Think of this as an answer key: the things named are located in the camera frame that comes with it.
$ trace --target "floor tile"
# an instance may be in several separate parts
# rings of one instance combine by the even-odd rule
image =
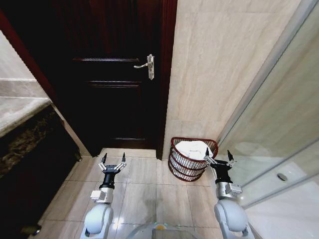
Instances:
[[[73,239],[80,222],[49,221],[45,220],[37,239]]]
[[[193,226],[186,186],[157,185],[156,221],[172,226]]]
[[[108,239],[115,239],[115,233],[116,233],[116,228],[117,227],[115,227],[114,225],[115,225],[114,223],[112,223],[110,225],[109,233],[108,233]],[[80,239],[81,238],[83,227],[84,227],[84,222],[80,222],[80,225],[78,227],[78,230],[76,232],[76,235],[75,235],[74,239]]]
[[[64,181],[61,185],[61,187],[59,188],[59,190],[57,191],[57,193],[55,194],[54,198],[52,199],[51,203],[49,204],[49,206],[47,207],[47,209],[45,210],[45,212],[43,213],[41,219],[45,219],[48,214],[51,212],[53,205],[55,204],[57,198],[60,196],[60,194],[62,193],[63,189],[65,188],[67,181]]]
[[[100,155],[104,156],[105,153],[108,156],[122,157],[125,153],[126,157],[138,157],[138,158],[156,158],[155,149],[134,149],[134,148],[103,148]]]
[[[98,182],[95,185],[95,190],[99,190],[99,186],[101,185],[100,182]],[[112,202],[112,209],[114,212],[114,216],[113,216],[113,222],[117,223],[119,216],[120,216],[120,212],[121,212],[121,207],[122,207],[122,203],[123,203],[123,198],[124,198],[124,193],[125,193],[125,187],[126,184],[125,183],[115,183],[115,190],[113,191],[113,202]],[[87,206],[85,213],[83,215],[82,221],[85,220],[85,216],[86,214],[95,206],[97,205],[96,203],[94,203],[94,200],[90,199],[89,205]]]
[[[98,157],[83,157],[81,162],[77,162],[70,180],[98,182],[102,171],[98,166],[101,160]]]
[[[106,159],[106,164],[107,165],[112,165],[116,164],[118,165],[122,161],[122,157],[107,157]],[[123,168],[116,176],[114,179],[114,182],[116,183],[126,183],[128,180],[129,172],[130,172],[130,167],[131,167],[131,161],[132,159],[129,157],[126,157],[126,167]],[[101,173],[99,182],[103,182],[105,174]]]
[[[193,239],[193,236],[189,231],[194,231],[194,228],[191,227],[180,227],[183,231],[164,231],[156,230],[155,238],[156,239]]]
[[[125,239],[139,225],[138,224],[118,224],[115,239]]]
[[[186,185],[186,182],[176,178],[168,168],[168,160],[157,160],[157,183]]]
[[[82,220],[95,185],[95,182],[67,181],[64,190],[46,218],[49,220]]]
[[[187,185],[196,185],[196,186],[210,186],[211,181],[213,180],[212,175],[209,174],[210,168],[207,168],[206,171],[203,173],[203,175],[193,182],[187,182]]]
[[[128,183],[120,215],[122,223],[153,223],[156,218],[156,185]]]
[[[132,158],[128,183],[156,184],[157,159]]]
[[[194,226],[218,228],[219,224],[214,214],[217,199],[213,196],[211,188],[187,186],[187,190]]]
[[[195,232],[202,236],[202,239],[223,239],[220,228],[195,228]]]

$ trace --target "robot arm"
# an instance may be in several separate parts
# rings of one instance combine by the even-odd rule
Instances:
[[[106,239],[108,237],[109,227],[113,220],[111,203],[115,188],[114,178],[126,166],[126,160],[123,154],[120,164],[105,165],[106,157],[107,154],[98,164],[105,176],[100,190],[94,190],[91,194],[91,199],[94,199],[97,205],[85,217],[81,239]]]
[[[232,232],[242,232],[243,239],[254,239],[249,227],[245,210],[237,204],[237,195],[242,193],[239,185],[234,184],[229,175],[230,170],[236,162],[233,155],[227,151],[229,162],[215,160],[209,157],[208,148],[204,159],[215,169],[217,179],[216,196],[218,202],[214,207],[215,216],[219,222],[224,239],[238,239]]]

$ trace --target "door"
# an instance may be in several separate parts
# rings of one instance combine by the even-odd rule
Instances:
[[[7,1],[2,10],[92,155],[156,148],[160,0]],[[149,54],[152,80],[147,67],[134,68]]]

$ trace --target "door frame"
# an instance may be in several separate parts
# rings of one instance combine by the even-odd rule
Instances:
[[[170,81],[170,69],[173,55],[174,45],[174,33],[175,33],[175,22],[177,12],[177,0],[161,0],[160,1],[160,74],[159,74],[159,117],[157,119],[157,128],[154,133],[157,134],[158,142],[156,148],[156,157],[162,159],[163,145],[165,136],[165,124],[166,124],[166,112],[168,104],[168,92],[169,92],[169,81]],[[58,98],[55,90],[49,83],[46,76],[43,74],[40,67],[37,65],[29,51],[25,47],[24,43],[19,38],[18,34],[10,24],[9,20],[0,9],[0,29],[6,36],[7,40],[16,50],[22,61],[26,64],[30,72],[37,79],[38,83],[50,97],[52,102],[66,116],[67,109],[63,106],[63,103]]]

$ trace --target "white cloth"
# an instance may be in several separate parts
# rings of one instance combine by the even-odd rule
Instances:
[[[182,155],[194,160],[203,160],[207,148],[209,156],[213,156],[210,148],[203,141],[182,141],[175,145],[175,147]]]

